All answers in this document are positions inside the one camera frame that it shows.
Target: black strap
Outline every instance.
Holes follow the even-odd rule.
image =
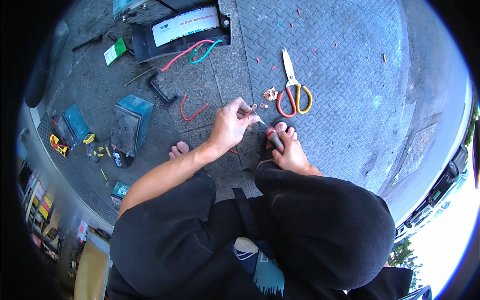
[[[258,231],[257,221],[253,215],[245,193],[241,188],[234,188],[233,194],[235,195],[235,200],[240,211],[243,226],[248,233],[248,237],[253,240],[259,240],[261,237],[260,232]]]

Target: screwdriver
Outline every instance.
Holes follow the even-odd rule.
[[[252,112],[260,118],[260,116],[257,114],[255,110],[252,109]],[[272,126],[267,126],[267,124],[265,124],[265,122],[262,121],[262,118],[260,118],[260,123],[266,128],[265,134],[267,136],[267,140],[272,142],[272,144],[280,152],[280,154],[283,154],[283,150],[285,149],[285,146],[283,146],[280,138],[278,137],[278,133],[276,133],[275,128],[273,128]]]

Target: green wire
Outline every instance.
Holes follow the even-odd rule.
[[[199,60],[195,60],[193,61],[192,58],[193,56],[195,55],[195,53],[197,53],[197,48],[195,48],[192,53],[190,54],[190,57],[188,58],[188,62],[189,63],[198,63],[198,62],[201,62],[205,57],[207,57],[208,53],[210,52],[210,50],[212,50],[213,46],[215,46],[217,43],[221,43],[223,42],[221,39],[215,41],[215,43],[213,43],[210,48],[208,48],[207,52],[199,59]]]

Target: sky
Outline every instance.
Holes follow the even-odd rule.
[[[472,148],[467,149],[470,156],[467,181],[455,194],[449,195],[452,202],[445,212],[410,238],[410,249],[418,255],[415,263],[423,264],[419,284],[430,285],[433,297],[441,293],[456,270],[479,213],[480,193],[475,189],[473,178]]]

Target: car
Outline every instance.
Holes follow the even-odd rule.
[[[449,207],[451,198],[448,195],[461,188],[468,177],[467,162],[468,151],[460,145],[454,158],[448,163],[427,197],[405,222],[396,228],[395,243],[413,236]]]

